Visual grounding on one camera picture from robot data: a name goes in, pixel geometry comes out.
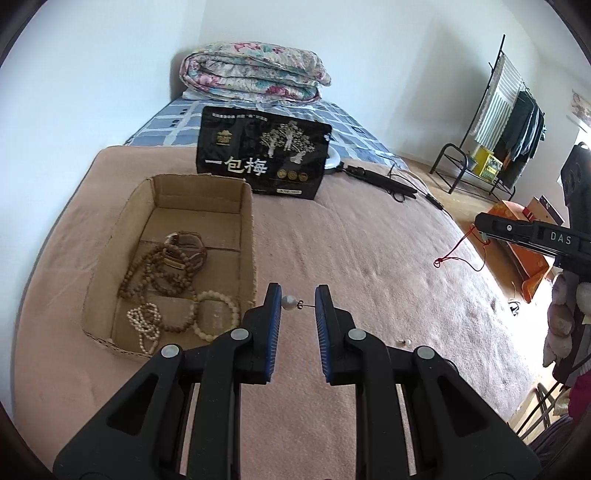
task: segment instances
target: white wall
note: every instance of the white wall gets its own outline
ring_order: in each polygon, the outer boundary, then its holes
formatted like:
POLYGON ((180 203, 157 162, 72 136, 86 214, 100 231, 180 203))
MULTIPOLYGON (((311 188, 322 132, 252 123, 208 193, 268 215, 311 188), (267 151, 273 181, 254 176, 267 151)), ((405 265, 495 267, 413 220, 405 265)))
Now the white wall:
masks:
POLYGON ((394 153, 432 163, 459 142, 505 51, 530 84, 538 54, 501 0, 210 0, 201 43, 261 40, 315 51, 338 103, 394 153))
POLYGON ((0 400, 9 411, 15 319, 46 235, 96 153, 180 91, 171 60, 197 44, 205 0, 173 5, 51 0, 0 68, 0 400))
POLYGON ((579 134, 579 127, 570 113, 573 90, 591 100, 591 89, 581 85, 563 67, 547 60, 540 63, 537 77, 534 96, 545 113, 548 130, 546 140, 540 143, 517 183, 514 201, 527 205, 532 197, 544 195, 568 220, 562 187, 556 180, 579 134))

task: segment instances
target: cardboard box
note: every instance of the cardboard box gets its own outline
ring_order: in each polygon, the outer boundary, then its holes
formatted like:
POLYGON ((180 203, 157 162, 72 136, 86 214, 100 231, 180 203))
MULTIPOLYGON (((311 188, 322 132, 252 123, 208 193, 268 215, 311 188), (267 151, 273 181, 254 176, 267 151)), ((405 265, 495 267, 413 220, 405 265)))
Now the cardboard box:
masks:
MULTIPOLYGON (((527 220, 526 210, 518 203, 503 200, 494 204, 488 213, 510 220, 527 220)), ((508 249, 513 252, 516 262, 519 264, 519 273, 524 280, 521 284, 521 293, 524 300, 529 303, 534 298, 542 280, 550 272, 554 259, 519 245, 508 244, 508 249)))
MULTIPOLYGON (((207 248, 204 267, 195 274, 199 294, 214 290, 229 295, 241 311, 255 305, 256 276, 253 250, 252 191, 241 179, 211 175, 158 175, 144 180, 131 194, 98 259, 82 311, 82 329, 110 348, 141 353, 138 333, 127 311, 139 306, 137 298, 122 299, 119 286, 131 262, 173 232, 197 232, 207 248)), ((137 285, 137 275, 132 281, 137 285)), ((182 325, 190 314, 190 295, 166 297, 148 290, 167 325, 182 325)), ((230 328, 231 312, 221 301, 199 304, 198 325, 212 335, 230 328)), ((177 343, 183 349, 205 345, 193 329, 162 332, 159 346, 177 343)))
POLYGON ((541 197, 540 199, 534 197, 528 206, 524 208, 523 214, 530 222, 539 220, 540 222, 552 223, 553 225, 562 225, 564 223, 563 218, 545 197, 541 197))

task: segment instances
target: floral quilt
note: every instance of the floral quilt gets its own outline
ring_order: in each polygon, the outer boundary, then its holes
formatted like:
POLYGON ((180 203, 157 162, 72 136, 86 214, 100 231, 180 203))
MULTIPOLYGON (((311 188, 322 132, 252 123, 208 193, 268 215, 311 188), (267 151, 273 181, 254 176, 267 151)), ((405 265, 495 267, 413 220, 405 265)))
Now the floral quilt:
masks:
POLYGON ((306 104, 320 100, 330 76, 308 50, 260 42, 211 43, 184 59, 180 79, 218 100, 306 104))

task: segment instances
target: yellow box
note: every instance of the yellow box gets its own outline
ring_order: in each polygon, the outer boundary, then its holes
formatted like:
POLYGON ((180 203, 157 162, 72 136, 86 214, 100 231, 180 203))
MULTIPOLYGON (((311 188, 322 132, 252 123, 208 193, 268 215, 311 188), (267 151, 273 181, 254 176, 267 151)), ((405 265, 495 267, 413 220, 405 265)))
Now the yellow box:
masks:
POLYGON ((495 158, 492 152, 482 146, 476 150, 472 158, 476 161, 473 172, 488 182, 493 182, 503 167, 503 164, 495 158))

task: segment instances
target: blue checkered bedsheet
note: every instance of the blue checkered bedsheet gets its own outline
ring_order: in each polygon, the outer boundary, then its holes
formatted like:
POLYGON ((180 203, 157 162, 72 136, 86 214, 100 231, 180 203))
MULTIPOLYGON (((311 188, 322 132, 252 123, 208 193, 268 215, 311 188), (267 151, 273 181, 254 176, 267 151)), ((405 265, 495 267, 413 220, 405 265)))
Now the blue checkered bedsheet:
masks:
POLYGON ((390 153, 371 133, 334 103, 320 100, 313 105, 284 107, 235 100, 173 100, 125 143, 143 147, 195 147, 201 112, 205 106, 250 108, 279 115, 294 116, 332 125, 330 145, 341 158, 356 158, 408 170, 404 160, 390 153))

